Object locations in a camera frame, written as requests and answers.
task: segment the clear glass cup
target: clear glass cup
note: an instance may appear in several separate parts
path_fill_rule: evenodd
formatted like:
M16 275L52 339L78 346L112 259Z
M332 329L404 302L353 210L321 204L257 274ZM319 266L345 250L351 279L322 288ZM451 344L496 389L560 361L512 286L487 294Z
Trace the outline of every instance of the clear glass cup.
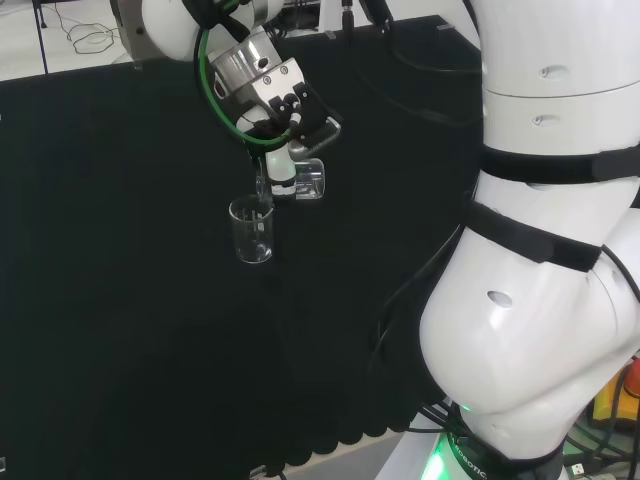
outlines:
M324 196L324 164L317 158L296 162L296 199L318 200Z
M257 195L229 205L236 255L246 263L262 263L273 253L273 205Z

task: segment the yellow object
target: yellow object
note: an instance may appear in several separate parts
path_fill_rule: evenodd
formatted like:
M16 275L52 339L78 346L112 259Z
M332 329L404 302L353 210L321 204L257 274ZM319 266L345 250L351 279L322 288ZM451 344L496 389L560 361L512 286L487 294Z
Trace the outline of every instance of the yellow object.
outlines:
M600 393L596 395L593 402L593 420L596 422L607 421L611 418L611 410L613 408L613 397L616 393L616 383L621 372L618 372L615 377L602 389ZM618 403L618 413L616 418L622 420L622 423L626 421L636 421L638 413L638 399L629 395L624 386L620 392L620 402Z

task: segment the metal pole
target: metal pole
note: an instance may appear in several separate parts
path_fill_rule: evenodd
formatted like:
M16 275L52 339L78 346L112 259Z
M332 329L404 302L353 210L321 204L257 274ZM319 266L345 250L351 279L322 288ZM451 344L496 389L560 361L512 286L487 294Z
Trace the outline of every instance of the metal pole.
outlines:
M36 28L38 29L38 40L40 41L40 52L42 53L42 63L44 65L44 73L45 75L48 75L49 68L47 67L47 55L44 53L44 43L42 41L42 30L40 30L40 19L38 18L39 5L40 5L40 0L33 0L33 14L36 16Z

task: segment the floor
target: floor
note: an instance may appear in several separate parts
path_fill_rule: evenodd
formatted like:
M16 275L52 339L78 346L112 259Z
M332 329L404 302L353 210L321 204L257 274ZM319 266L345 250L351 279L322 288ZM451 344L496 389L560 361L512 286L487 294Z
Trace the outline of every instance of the floor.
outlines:
M116 27L108 0L75 0L58 3L57 7L67 31L83 23L100 23L104 27L80 25L71 31L74 41L93 33L77 43L78 51L86 53L78 54L60 26L54 4L44 5L47 28L42 30L42 36L50 73L108 65L129 59L118 38L118 30L113 31L114 44L106 51L89 53L99 52L111 43L110 33L99 33ZM43 74L31 0L5 0L0 5L0 81Z

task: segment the white robot body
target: white robot body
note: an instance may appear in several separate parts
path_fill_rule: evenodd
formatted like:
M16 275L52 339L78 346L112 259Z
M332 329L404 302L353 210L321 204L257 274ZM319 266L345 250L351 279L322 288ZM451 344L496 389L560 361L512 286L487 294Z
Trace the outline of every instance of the white robot body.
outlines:
M638 144L640 3L473 3L488 147L571 156ZM640 281L640 211L629 210L639 186L637 177L538 185L482 172L475 201L547 232L607 244ZM640 308L606 255L582 273L535 263L466 229L425 308L420 340L430 372L463 406L471 430L509 458L535 459L558 448L640 348Z
M569 97L640 81L636 0L472 0L484 88Z

